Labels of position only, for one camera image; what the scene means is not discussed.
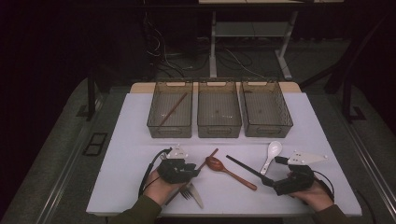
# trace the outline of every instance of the spoon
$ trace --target spoon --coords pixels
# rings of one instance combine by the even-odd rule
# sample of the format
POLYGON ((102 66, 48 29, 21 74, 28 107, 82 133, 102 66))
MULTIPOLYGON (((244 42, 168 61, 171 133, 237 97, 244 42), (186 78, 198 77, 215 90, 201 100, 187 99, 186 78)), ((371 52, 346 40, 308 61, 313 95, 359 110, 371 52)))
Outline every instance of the spoon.
POLYGON ((207 165, 210 169, 212 169, 212 170, 214 170, 214 171, 224 172, 224 173, 226 173, 226 174, 232 176, 233 178, 235 178, 236 180, 238 180, 239 182, 241 182, 242 184, 244 184, 245 186, 247 186, 247 187, 250 188, 250 189, 253 189, 253 190, 256 190, 256 189, 257 189, 257 186, 256 186, 256 185, 254 185, 254 184, 248 182, 247 180, 245 180, 245 179, 239 177, 238 175, 232 173, 231 171, 227 170, 227 169, 224 167, 223 163, 222 163, 220 160, 218 160, 217 158, 214 158, 214 157, 206 157, 205 162, 206 162, 206 165, 207 165))
POLYGON ((280 144, 280 142, 274 141, 274 142, 270 143, 270 145, 268 146, 267 161, 265 162, 264 166, 262 167, 260 174, 265 175, 265 173, 267 173, 268 166, 270 165, 271 161, 276 156, 278 156, 281 151, 282 151, 282 144, 280 144))

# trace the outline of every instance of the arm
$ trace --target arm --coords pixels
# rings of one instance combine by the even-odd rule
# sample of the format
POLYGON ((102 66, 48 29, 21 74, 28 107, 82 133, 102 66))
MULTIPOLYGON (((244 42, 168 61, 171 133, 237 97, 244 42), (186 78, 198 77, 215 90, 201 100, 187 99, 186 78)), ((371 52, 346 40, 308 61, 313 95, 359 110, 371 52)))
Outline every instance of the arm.
POLYGON ((182 184, 169 184, 157 171, 148 176, 145 191, 131 209, 111 218, 109 224, 152 224, 161 213, 168 195, 182 184))
POLYGON ((303 200, 312 207, 315 211, 313 219, 317 224, 352 223, 316 181, 310 189, 294 192, 290 196, 303 200))

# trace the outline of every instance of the person's right hand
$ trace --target person's right hand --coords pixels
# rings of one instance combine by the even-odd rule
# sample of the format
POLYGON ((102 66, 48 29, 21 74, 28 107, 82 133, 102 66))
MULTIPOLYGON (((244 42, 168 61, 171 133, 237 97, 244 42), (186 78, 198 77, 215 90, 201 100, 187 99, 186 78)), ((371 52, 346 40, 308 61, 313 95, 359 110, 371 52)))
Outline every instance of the person's right hand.
POLYGON ((326 190, 317 181, 314 181, 310 189, 293 192, 290 196, 308 203, 315 212, 319 212, 334 204, 326 190))

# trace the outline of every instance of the hand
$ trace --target hand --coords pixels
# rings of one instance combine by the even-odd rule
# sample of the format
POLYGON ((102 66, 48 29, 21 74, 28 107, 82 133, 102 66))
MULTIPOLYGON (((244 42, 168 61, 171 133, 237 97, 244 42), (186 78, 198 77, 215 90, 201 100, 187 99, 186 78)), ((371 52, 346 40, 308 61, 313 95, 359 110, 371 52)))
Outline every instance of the hand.
POLYGON ((157 170, 154 170, 149 174, 146 182, 146 188, 143 192, 144 195, 150 197, 159 206, 162 206, 169 194, 175 189, 180 188, 184 183, 180 184, 169 184, 160 178, 157 170))
POLYGON ((293 192, 290 196, 308 203, 315 212, 324 210, 334 204, 326 190, 317 181, 314 181, 310 189, 293 192))

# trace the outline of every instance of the person's left hand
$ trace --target person's left hand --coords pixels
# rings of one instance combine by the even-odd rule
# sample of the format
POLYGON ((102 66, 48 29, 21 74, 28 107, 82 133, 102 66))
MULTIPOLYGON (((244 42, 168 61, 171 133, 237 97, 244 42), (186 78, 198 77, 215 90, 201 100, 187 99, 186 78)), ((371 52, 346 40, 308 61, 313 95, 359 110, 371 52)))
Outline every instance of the person's left hand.
POLYGON ((160 178, 157 170, 154 170, 148 176, 148 181, 146 182, 146 188, 143 194, 150 197, 150 199, 161 206, 165 203, 169 194, 175 189, 180 188, 183 184, 184 183, 169 184, 160 178))

